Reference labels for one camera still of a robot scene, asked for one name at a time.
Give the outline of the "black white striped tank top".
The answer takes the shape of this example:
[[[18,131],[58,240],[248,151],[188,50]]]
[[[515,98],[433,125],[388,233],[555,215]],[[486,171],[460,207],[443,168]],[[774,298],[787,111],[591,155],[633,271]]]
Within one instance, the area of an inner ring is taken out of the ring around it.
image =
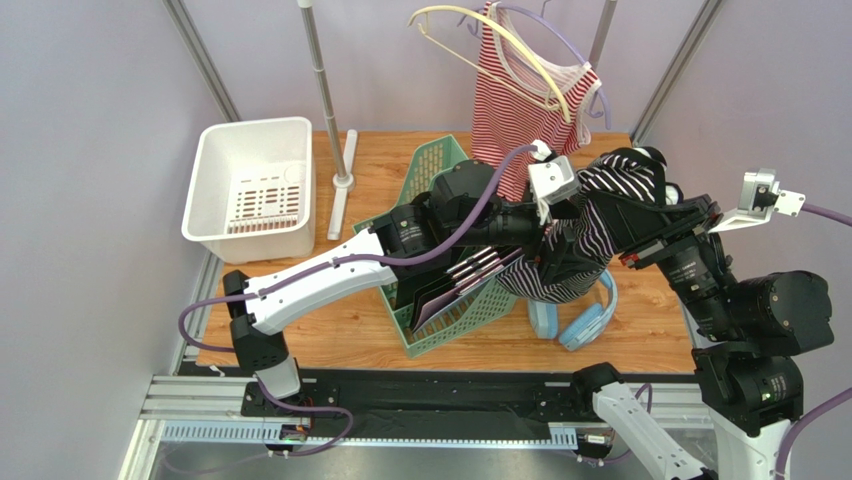
[[[604,226],[602,208],[590,198],[607,192],[644,203],[673,205],[679,201],[679,186],[666,181],[667,160],[654,147],[619,148],[604,153],[578,172],[580,192],[570,199],[579,209],[577,219],[561,220],[545,235],[545,245],[555,245],[558,233],[571,233],[575,241],[568,254],[587,265],[558,273],[548,284],[533,262],[519,260],[498,277],[510,294],[551,304],[572,302],[594,286],[616,253],[616,243]]]

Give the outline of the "purple plastic hanger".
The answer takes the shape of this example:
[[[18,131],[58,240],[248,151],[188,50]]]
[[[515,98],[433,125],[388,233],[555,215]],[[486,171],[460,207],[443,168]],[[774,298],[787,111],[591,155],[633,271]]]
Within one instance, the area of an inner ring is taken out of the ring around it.
[[[515,4],[506,4],[505,2],[501,3],[501,8],[504,10],[508,10],[510,12],[519,13],[522,16],[525,16],[536,23],[540,24],[547,31],[549,31],[553,36],[555,36],[566,49],[568,49],[572,56],[581,64],[589,63],[588,56],[580,52],[580,50],[565,36],[562,32],[550,21],[545,18],[546,9],[547,9],[548,1],[543,1],[539,12],[536,13],[532,10],[529,10],[525,7],[521,7]],[[604,120],[604,128],[606,130],[612,129],[612,109],[609,99],[605,93],[603,88],[599,88],[598,91],[593,95],[593,100],[591,106],[585,110],[585,113],[593,118],[599,119],[602,118]]]

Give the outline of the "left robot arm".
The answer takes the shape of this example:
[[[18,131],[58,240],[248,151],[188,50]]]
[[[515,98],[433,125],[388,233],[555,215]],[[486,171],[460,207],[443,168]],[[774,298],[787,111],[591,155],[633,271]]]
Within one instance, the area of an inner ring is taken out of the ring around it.
[[[259,277],[240,271],[223,280],[233,349],[265,395],[302,391],[284,332],[309,313],[357,292],[394,285],[414,309],[418,330],[533,253],[551,220],[564,157],[525,166],[518,201],[497,194],[509,171],[465,160],[434,177],[429,190],[394,207],[338,247],[287,270]]]

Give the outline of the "red white striped tank top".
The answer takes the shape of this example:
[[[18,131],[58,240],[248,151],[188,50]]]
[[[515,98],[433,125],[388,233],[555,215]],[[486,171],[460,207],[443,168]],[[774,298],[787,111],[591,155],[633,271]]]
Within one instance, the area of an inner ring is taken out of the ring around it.
[[[565,121],[560,108],[540,107],[553,97],[547,82],[514,45],[485,25],[471,133],[475,159],[498,166],[511,150],[536,139],[567,156],[591,142],[582,115],[601,87],[597,74],[588,63],[560,66],[533,57],[562,92],[571,121]]]

